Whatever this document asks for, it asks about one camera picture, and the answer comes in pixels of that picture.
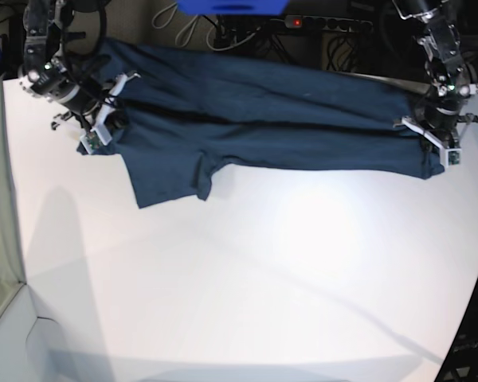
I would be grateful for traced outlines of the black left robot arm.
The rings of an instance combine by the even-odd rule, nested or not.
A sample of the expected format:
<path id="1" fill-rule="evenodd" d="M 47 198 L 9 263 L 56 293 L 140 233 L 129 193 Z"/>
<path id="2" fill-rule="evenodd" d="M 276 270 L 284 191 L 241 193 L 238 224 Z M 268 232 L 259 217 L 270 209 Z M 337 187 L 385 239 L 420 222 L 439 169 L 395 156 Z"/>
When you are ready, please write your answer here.
<path id="1" fill-rule="evenodd" d="M 428 90 L 400 124 L 432 144 L 443 167 L 459 165 L 461 139 L 478 123 L 477 115 L 462 112 L 478 94 L 475 69 L 461 55 L 460 36 L 445 1 L 395 1 L 394 6 L 401 19 L 424 25 L 417 43 L 425 50 L 429 76 Z"/>

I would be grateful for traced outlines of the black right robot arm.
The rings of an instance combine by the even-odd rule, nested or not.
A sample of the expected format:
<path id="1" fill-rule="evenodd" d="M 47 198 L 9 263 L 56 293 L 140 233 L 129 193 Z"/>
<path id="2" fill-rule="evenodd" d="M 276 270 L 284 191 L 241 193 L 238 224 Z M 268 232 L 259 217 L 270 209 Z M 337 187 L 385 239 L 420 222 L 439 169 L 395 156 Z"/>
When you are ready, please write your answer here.
<path id="1" fill-rule="evenodd" d="M 29 1 L 23 16 L 25 44 L 23 65 L 19 69 L 22 89 L 34 98 L 54 101 L 65 107 L 64 114 L 53 118 L 57 129 L 75 119 L 82 129 L 80 146 L 94 154 L 112 142 L 113 131 L 125 124 L 120 93 L 131 80 L 140 77 L 136 71 L 123 72 L 100 83 L 96 74 L 111 57 L 101 54 L 107 34 L 107 1 Z M 89 53 L 71 53 L 71 41 L 86 38 L 85 32 L 71 32 L 77 11 L 96 11 L 99 34 Z"/>

